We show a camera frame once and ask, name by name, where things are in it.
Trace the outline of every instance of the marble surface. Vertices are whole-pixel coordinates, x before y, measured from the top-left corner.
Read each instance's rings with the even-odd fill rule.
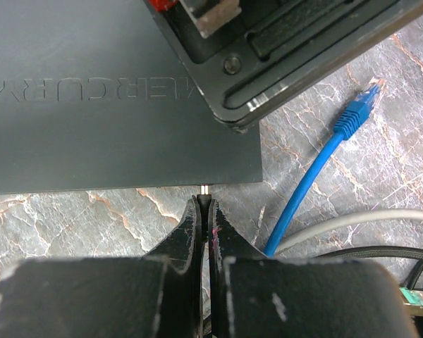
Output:
[[[423,209],[423,17],[287,103],[261,123],[264,181],[213,186],[230,222],[262,248],[335,117],[373,75],[387,95],[369,122],[334,154],[288,233],[373,208]],[[197,187],[0,196],[0,276],[27,257],[136,256],[179,221]],[[367,223],[323,234],[285,257],[350,246],[423,248],[423,223]],[[398,279],[414,261],[380,260]]]

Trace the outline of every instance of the black device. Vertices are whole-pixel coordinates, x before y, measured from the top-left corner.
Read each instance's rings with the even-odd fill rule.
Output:
[[[217,120],[236,130],[423,14],[423,0],[145,0]]]
[[[141,0],[0,1],[0,194],[261,180]]]
[[[202,322],[206,242],[212,303]],[[146,256],[28,260],[0,281],[0,338],[203,336],[417,335],[380,265],[267,258],[210,195],[193,196],[178,227]]]

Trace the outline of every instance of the blue ethernet cable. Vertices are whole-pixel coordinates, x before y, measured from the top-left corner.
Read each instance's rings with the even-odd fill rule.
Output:
[[[300,203],[304,199],[307,191],[312,186],[315,178],[331,157],[332,153],[337,149],[343,140],[348,140],[354,133],[368,120],[369,114],[376,108],[386,88],[384,80],[373,78],[368,87],[360,93],[357,98],[352,101],[346,108],[344,113],[338,119],[333,127],[333,136],[326,143],[324,148],[319,152],[317,158],[310,166],[309,170],[301,179],[298,187],[293,192],[285,209],[278,219],[271,236],[266,243],[264,253],[267,256],[273,256],[277,246],[282,240],[288,225],[293,219],[293,215],[298,209]]]

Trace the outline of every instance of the metal pin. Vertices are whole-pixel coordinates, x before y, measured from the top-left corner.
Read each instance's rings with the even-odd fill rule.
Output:
[[[200,186],[200,194],[201,195],[208,195],[209,194],[209,186],[208,185],[201,185]]]

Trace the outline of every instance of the embossed logo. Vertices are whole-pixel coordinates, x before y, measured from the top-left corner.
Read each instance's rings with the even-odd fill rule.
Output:
[[[192,80],[187,77],[4,80],[0,89],[0,102],[181,100],[189,99],[195,88]]]

